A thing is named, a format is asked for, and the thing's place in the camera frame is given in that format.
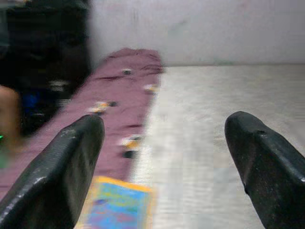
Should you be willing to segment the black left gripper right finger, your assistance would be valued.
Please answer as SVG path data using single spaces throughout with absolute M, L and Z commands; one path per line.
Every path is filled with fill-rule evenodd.
M 225 121 L 225 138 L 245 193 L 266 229 L 305 227 L 305 158 L 246 112 Z

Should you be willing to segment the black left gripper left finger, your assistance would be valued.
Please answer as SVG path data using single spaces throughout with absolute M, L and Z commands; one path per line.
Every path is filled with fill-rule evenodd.
M 74 228 L 104 134 L 103 120 L 97 115 L 85 115 L 58 132 L 1 200 L 1 228 Z

